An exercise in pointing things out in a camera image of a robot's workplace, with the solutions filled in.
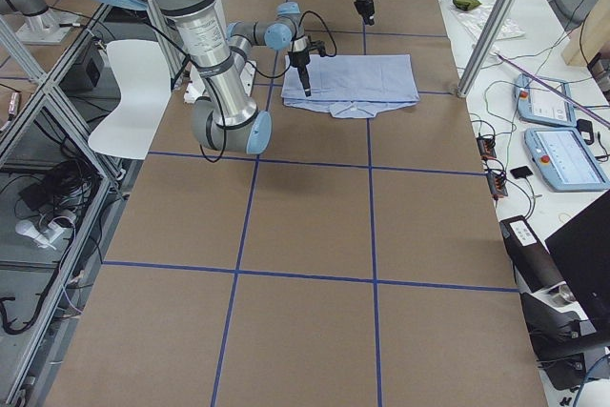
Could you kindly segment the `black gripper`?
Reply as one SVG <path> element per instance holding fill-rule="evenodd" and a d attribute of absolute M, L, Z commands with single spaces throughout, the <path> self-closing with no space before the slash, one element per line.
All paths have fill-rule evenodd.
<path fill-rule="evenodd" d="M 288 52 L 290 66 L 297 69 L 299 81 L 306 97 L 312 95 L 310 76 L 307 65 L 310 63 L 310 54 L 307 49 Z"/>
<path fill-rule="evenodd" d="M 373 25 L 375 23 L 376 11 L 373 0 L 354 0 L 354 5 L 365 25 Z"/>

